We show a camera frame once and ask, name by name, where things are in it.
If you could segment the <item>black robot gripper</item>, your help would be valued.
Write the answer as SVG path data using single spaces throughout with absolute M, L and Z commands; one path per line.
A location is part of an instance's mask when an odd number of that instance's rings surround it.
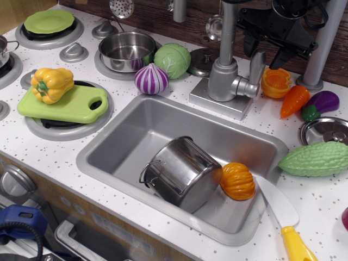
M 242 8 L 237 25 L 244 31 L 244 53 L 252 57 L 261 41 L 279 48 L 269 68 L 282 68 L 295 55 L 308 59 L 318 43 L 298 18 L 287 18 L 271 9 Z

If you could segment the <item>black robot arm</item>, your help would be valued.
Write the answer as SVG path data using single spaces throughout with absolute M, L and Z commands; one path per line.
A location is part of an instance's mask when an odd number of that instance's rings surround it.
M 266 41 L 278 48 L 269 68 L 279 69 L 290 59 L 308 60 L 319 44 L 303 28 L 321 29 L 328 22 L 322 1 L 272 1 L 269 9 L 242 8 L 237 26 L 244 31 L 244 54 L 252 57 Z

